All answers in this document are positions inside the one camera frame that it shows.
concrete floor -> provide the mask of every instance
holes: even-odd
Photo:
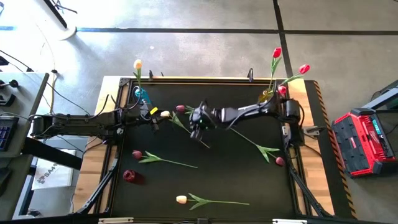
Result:
[[[277,34],[78,32],[66,41],[49,39],[52,58],[36,25],[26,13],[16,13],[21,7],[1,1],[5,8],[0,26],[18,28],[0,31],[0,49],[38,72],[55,64],[60,72],[56,89],[90,113],[102,77],[132,75],[136,58],[144,62],[144,74],[152,70],[166,76],[245,77],[253,68],[255,77],[268,77],[271,53],[280,45]],[[78,27],[277,29],[272,0],[64,0],[62,4],[78,11],[63,14]],[[398,30],[394,0],[279,0],[279,6],[285,29]],[[319,82],[330,120],[367,103],[373,92],[398,77],[398,35],[286,35],[286,40],[293,71],[303,63],[312,66],[305,79]],[[286,77],[283,64],[277,77]],[[55,112],[82,114],[55,99]],[[39,112],[48,110],[42,103]],[[397,223],[398,175],[349,180],[349,186],[360,219]],[[47,216],[66,214],[72,192],[71,188],[37,191],[31,207]],[[65,200],[43,203],[49,194]]]

wooden board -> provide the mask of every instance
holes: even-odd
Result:
[[[118,86],[120,78],[122,77],[120,76],[104,77],[101,91],[99,93],[96,113],[98,113],[103,107],[107,94],[112,95],[113,98],[116,99],[119,89]],[[161,79],[161,78],[192,78],[192,77],[154,77],[154,78]],[[235,78],[235,79],[248,80],[247,78]],[[303,126],[313,126],[312,114],[311,114],[310,104],[307,98],[307,92],[305,89],[304,81],[294,80],[293,82],[290,82],[289,94],[292,98],[298,100],[304,108],[305,120]],[[121,106],[123,106],[126,103],[126,97],[127,97],[127,88],[125,88],[123,92]],[[109,100],[106,104],[104,111],[111,111],[113,109],[114,109],[114,103],[111,100]],[[90,145],[96,144],[98,142],[99,140],[96,140]],[[308,146],[319,151],[317,140],[313,140],[306,137],[305,142]],[[98,146],[91,149],[89,152],[85,154],[85,157],[83,158],[83,164],[80,169],[78,183],[76,185],[75,196],[73,198],[74,211],[77,211],[79,208],[81,208],[81,206],[84,205],[88,197],[93,193],[94,189],[100,182],[100,175],[104,161],[105,149],[106,146]],[[112,154],[110,157],[112,160],[115,151],[116,149],[115,147],[113,147]],[[315,198],[321,203],[323,208],[327,212],[334,214],[329,194],[329,188],[326,181],[325,170],[323,168],[323,162],[321,157],[316,152],[313,152],[311,149],[307,147],[301,147],[301,154],[302,154],[303,167],[305,171],[305,178],[307,180],[308,188],[312,191]],[[296,185],[296,188],[299,199],[299,207],[301,211],[305,213],[302,191],[299,189],[298,185]],[[109,191],[109,186],[104,190],[100,211],[103,211],[105,209],[106,202],[108,200],[108,191]]]

robotic arm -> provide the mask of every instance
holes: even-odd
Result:
[[[189,118],[191,138],[200,140],[204,130],[229,129],[239,121],[259,116],[271,116],[281,122],[289,123],[290,141],[303,144],[303,131],[299,125],[300,104],[297,100],[281,99],[279,94],[274,94],[267,102],[241,108],[211,109],[207,102],[202,101]]]
[[[49,114],[37,115],[33,119],[32,137],[47,139],[56,135],[98,136],[103,141],[112,138],[120,128],[149,124],[153,131],[158,131],[158,124],[166,119],[162,110],[151,104],[143,103],[136,107],[127,105],[107,113],[94,116]]]

black mat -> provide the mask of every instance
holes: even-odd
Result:
[[[263,86],[242,85],[143,85],[152,104],[165,110],[176,105],[198,106],[207,98],[211,107],[246,106],[255,103]],[[188,126],[187,116],[179,116]],[[265,147],[282,149],[280,123],[261,117],[242,121],[236,128]],[[149,126],[127,130],[118,172],[112,216],[148,218],[238,218],[271,219],[294,216],[293,196],[286,167],[268,164],[259,150],[232,131],[205,133],[207,149],[192,141],[188,133],[171,122],[160,125],[153,135]],[[132,150],[149,151],[161,158],[193,166],[193,169],[166,162],[139,164]],[[132,169],[146,178],[145,185],[123,181],[123,172]],[[181,205],[178,195],[192,193],[209,200],[226,200],[250,205],[207,204],[190,211],[195,202]]]

yellow tape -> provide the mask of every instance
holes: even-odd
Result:
[[[152,109],[152,110],[149,112],[150,115],[154,114],[157,110],[158,110],[157,107],[155,107],[154,109]]]

